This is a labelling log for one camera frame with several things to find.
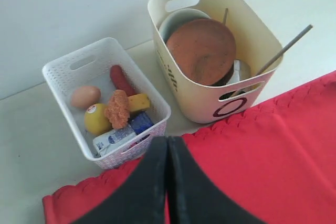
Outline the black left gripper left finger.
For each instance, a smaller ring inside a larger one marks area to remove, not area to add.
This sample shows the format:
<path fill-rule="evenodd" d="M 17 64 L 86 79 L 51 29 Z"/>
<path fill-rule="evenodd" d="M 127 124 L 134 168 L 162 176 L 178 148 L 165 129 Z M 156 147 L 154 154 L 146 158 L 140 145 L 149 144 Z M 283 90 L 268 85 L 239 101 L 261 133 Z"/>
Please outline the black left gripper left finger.
<path fill-rule="evenodd" d="M 74 223 L 164 223 L 167 139 L 155 137 L 130 176 Z"/>

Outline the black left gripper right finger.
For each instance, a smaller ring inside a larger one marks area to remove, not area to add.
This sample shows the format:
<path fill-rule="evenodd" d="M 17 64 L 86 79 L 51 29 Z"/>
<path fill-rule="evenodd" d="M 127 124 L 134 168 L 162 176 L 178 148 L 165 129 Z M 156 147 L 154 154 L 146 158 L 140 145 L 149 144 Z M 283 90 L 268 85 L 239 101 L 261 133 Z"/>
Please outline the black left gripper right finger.
<path fill-rule="evenodd" d="M 214 185 L 180 137 L 167 138 L 167 201 L 170 223 L 263 223 Z"/>

